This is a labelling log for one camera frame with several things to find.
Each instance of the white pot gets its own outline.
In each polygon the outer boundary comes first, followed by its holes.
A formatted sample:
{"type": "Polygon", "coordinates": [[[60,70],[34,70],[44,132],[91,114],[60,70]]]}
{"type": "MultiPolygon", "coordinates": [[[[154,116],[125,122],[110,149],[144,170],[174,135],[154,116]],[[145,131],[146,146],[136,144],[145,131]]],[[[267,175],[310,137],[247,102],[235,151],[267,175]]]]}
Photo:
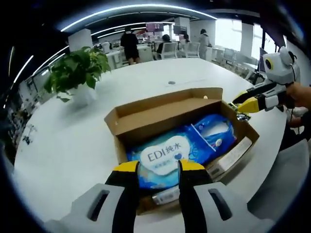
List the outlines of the white pot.
{"type": "Polygon", "coordinates": [[[86,83],[80,84],[77,89],[73,88],[69,90],[73,96],[71,96],[73,103],[78,107],[84,107],[96,100],[96,91],[90,88],[86,83]]]}

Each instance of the hand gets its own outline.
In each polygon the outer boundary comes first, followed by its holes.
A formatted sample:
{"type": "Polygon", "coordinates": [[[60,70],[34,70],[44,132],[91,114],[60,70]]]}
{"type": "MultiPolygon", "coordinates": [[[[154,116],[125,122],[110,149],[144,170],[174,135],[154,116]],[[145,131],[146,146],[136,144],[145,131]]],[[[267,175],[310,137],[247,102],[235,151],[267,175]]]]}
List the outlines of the hand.
{"type": "Polygon", "coordinates": [[[294,99],[296,107],[311,109],[311,87],[301,86],[295,82],[286,88],[286,94],[294,99]]]}

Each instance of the window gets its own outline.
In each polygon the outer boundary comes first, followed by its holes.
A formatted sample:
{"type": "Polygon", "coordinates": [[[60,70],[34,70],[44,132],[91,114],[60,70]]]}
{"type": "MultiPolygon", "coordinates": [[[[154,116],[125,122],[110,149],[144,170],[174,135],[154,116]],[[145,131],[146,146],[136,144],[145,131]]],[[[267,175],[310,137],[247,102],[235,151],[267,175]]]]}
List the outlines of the window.
{"type": "Polygon", "coordinates": [[[252,57],[259,60],[260,50],[262,42],[262,28],[260,25],[255,24],[253,30],[253,46],[252,46],[252,57]]]}
{"type": "Polygon", "coordinates": [[[215,45],[240,51],[241,41],[242,22],[240,20],[216,20],[215,45]]]}
{"type": "Polygon", "coordinates": [[[266,33],[266,39],[264,41],[264,50],[267,53],[274,53],[276,51],[276,45],[274,40],[266,33]]]}
{"type": "Polygon", "coordinates": [[[173,32],[173,26],[174,26],[174,24],[171,25],[171,33],[170,33],[170,25],[164,25],[163,26],[164,31],[163,31],[162,35],[165,35],[165,34],[172,35],[172,37],[170,36],[171,41],[179,41],[179,36],[175,35],[173,32]]]}
{"type": "Polygon", "coordinates": [[[165,35],[165,34],[170,35],[170,26],[169,25],[164,25],[163,30],[164,31],[163,31],[162,35],[165,35]]]}
{"type": "MultiPolygon", "coordinates": [[[[254,35],[253,35],[253,46],[252,46],[252,57],[259,59],[260,51],[262,43],[262,28],[260,25],[254,25],[254,35]]],[[[267,53],[274,53],[275,51],[278,52],[279,47],[275,45],[274,40],[266,33],[265,34],[265,41],[264,41],[264,50],[267,53]]]]}

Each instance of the white table surface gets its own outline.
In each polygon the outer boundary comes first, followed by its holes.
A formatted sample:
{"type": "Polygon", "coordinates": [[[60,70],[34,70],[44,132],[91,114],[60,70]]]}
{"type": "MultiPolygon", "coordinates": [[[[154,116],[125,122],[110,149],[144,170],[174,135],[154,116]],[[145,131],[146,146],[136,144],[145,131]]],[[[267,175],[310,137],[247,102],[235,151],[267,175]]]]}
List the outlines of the white table surface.
{"type": "MultiPolygon", "coordinates": [[[[76,110],[70,101],[47,101],[29,120],[37,128],[33,143],[20,142],[14,181],[30,209],[43,221],[60,219],[71,203],[97,183],[104,183],[118,164],[113,137],[104,122],[115,106],[195,87],[222,87],[231,102],[252,85],[236,74],[199,58],[141,63],[103,74],[98,99],[76,110]]],[[[267,177],[283,137],[286,114],[278,109],[251,115],[259,133],[251,160],[227,185],[249,201],[267,177]]],[[[135,232],[184,232],[178,209],[137,216],[135,232]]]]}

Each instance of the wet wipes package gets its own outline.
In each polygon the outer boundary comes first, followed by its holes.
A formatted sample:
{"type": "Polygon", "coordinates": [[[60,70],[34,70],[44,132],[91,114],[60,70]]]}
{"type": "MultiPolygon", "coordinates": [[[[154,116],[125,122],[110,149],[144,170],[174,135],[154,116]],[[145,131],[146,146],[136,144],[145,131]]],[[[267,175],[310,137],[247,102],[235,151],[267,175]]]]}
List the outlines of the wet wipes package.
{"type": "Polygon", "coordinates": [[[178,184],[178,160],[203,164],[221,155],[234,142],[233,128],[227,123],[220,115],[209,115],[194,125],[180,127],[129,150],[128,160],[140,161],[140,187],[173,187],[178,184]]]}
{"type": "Polygon", "coordinates": [[[127,157],[140,161],[141,188],[170,188],[178,184],[178,160],[197,161],[214,152],[193,126],[184,126],[130,150],[127,157]]]}

